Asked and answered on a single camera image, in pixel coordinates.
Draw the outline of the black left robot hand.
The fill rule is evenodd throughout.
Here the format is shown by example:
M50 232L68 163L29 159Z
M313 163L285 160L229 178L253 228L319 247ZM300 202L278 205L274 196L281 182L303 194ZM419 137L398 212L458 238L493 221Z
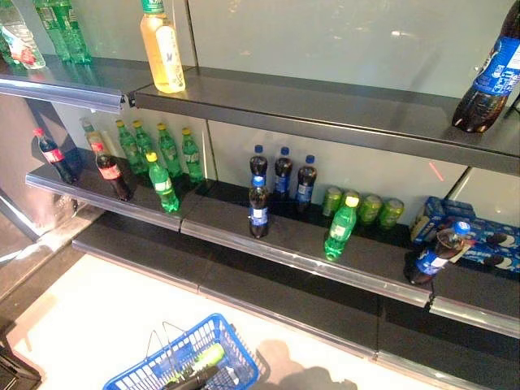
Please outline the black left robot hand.
M183 383L179 383L175 390L197 390L202 389L206 386L207 382L210 381L214 376L219 373L217 366L208 366L203 370L197 372L192 377L186 379Z

